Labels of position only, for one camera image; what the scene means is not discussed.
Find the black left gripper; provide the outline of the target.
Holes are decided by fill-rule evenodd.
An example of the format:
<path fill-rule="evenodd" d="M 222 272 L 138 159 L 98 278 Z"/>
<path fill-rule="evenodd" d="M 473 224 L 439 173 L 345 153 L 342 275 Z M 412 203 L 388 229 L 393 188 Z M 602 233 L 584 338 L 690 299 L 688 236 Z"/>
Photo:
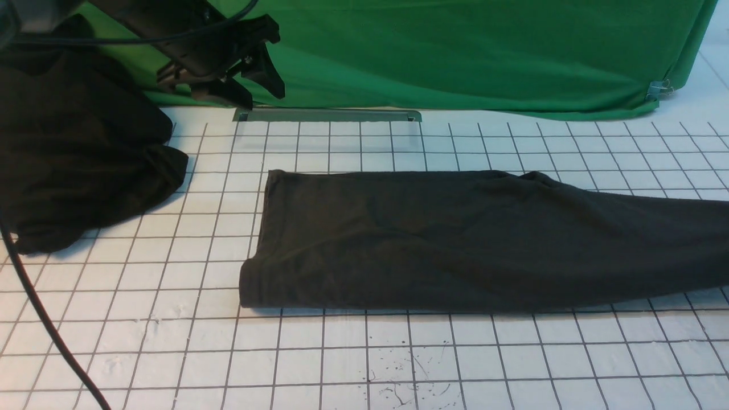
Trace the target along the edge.
<path fill-rule="evenodd" d="M 164 38 L 154 43 L 171 63 L 157 72 L 162 85 L 190 84 L 196 101 L 253 109 L 250 91 L 236 80 L 238 73 L 283 99 L 285 83 L 267 49 L 280 41 L 280 28 L 270 15 L 239 20 L 205 34 L 169 40 L 177 34 L 211 27 L 226 17 L 208 1 L 93 1 L 94 7 L 134 33 L 139 39 Z"/>

